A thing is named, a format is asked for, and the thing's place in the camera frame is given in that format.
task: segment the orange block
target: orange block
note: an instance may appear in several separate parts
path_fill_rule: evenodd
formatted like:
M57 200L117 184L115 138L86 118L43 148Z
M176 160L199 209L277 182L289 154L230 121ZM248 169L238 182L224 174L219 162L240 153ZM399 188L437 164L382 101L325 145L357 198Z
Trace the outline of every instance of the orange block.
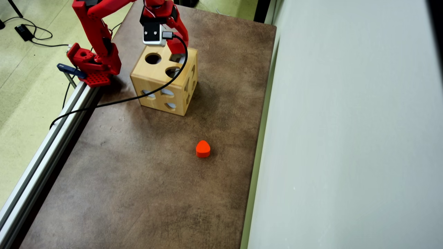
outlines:
M197 156L200 158L208 157L209 154L211 153L211 147L209 146L208 142L206 142L205 140L200 141L197 144L195 150L197 152Z

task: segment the brown table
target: brown table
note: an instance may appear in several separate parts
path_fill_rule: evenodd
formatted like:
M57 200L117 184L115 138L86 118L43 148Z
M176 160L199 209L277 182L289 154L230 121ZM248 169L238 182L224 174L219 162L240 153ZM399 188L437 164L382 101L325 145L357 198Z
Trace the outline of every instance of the brown table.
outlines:
M101 102L135 95L137 1L114 42L122 69ZM239 248L276 28L179 7L198 49L185 117L138 101L96 109L22 248ZM200 140L211 156L199 159Z

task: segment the wooden cube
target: wooden cube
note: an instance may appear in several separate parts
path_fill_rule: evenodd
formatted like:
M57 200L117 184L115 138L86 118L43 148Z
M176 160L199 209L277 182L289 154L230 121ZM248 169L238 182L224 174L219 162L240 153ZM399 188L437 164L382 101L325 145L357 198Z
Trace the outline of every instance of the wooden cube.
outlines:
M184 56L180 61L180 56L172 56L167 46L146 46L130 74L137 95L148 93L168 83L178 72L183 61ZM140 104L184 116L197 81L197 50L188 48L188 61L181 74L161 91L140 98Z

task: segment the green floor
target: green floor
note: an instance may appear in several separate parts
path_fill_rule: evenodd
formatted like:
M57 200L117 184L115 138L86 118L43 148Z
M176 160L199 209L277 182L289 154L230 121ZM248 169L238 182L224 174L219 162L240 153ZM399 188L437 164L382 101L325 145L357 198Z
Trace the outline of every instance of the green floor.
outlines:
M14 1L25 18L48 29L54 37L45 44L90 44L72 0ZM252 20L257 0L200 0L196 8ZM106 17L109 27L120 23L130 4ZM6 0L0 1L0 19L16 16ZM12 19L0 30L0 207L10 195L24 169L49 130L49 124L61 109L68 81L56 68L70 65L66 47L42 47L24 42L14 27L27 23ZM36 37L47 34L37 31Z

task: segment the white wall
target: white wall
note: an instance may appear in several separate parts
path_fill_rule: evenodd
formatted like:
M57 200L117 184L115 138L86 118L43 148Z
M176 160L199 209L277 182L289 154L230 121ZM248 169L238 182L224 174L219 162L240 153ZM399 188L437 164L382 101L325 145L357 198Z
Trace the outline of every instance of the white wall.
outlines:
M292 15L274 20L249 248L443 248L443 89L425 1L280 8Z

